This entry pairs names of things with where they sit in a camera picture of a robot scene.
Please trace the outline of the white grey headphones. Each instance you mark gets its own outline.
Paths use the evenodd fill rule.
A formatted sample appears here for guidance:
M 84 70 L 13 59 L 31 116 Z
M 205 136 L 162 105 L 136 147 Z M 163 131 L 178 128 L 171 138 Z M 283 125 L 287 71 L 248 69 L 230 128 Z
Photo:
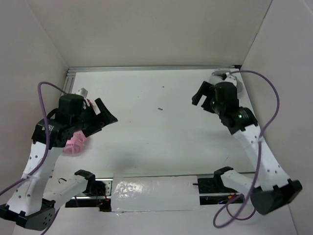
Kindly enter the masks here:
M 234 75 L 230 74 L 230 69 L 216 69 L 208 79 L 208 83 L 216 85 L 220 82 L 230 82 L 237 88 L 237 94 L 241 95 L 244 87 L 242 82 Z

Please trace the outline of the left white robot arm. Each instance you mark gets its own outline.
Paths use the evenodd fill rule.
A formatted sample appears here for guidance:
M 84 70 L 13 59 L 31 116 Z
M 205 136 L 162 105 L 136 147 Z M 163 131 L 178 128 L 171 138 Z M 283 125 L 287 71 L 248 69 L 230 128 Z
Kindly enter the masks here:
M 80 193 L 96 192 L 101 183 L 93 173 L 81 169 L 54 190 L 45 192 L 56 161 L 74 133 L 82 131 L 89 137 L 118 121 L 100 98 L 95 100 L 95 107 L 100 111 L 98 114 L 83 96 L 66 94 L 60 97 L 58 107 L 36 124 L 22 177 L 12 197 L 0 207 L 2 219 L 14 221 L 25 229 L 45 232 L 62 205 Z

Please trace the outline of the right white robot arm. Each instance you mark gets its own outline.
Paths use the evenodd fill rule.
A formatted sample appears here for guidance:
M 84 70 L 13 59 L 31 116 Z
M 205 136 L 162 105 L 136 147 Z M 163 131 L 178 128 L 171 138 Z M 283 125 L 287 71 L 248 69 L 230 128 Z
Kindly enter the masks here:
M 212 85 L 204 81 L 192 97 L 192 104 L 198 105 L 203 96 L 205 101 L 201 107 L 218 115 L 255 168 L 255 180 L 228 166 L 216 170 L 213 177 L 215 190 L 224 192 L 231 188 L 245 194 L 261 215 L 291 203 L 302 190 L 302 185 L 282 169 L 264 141 L 255 115 L 249 108 L 240 106 L 235 85 L 231 82 Z

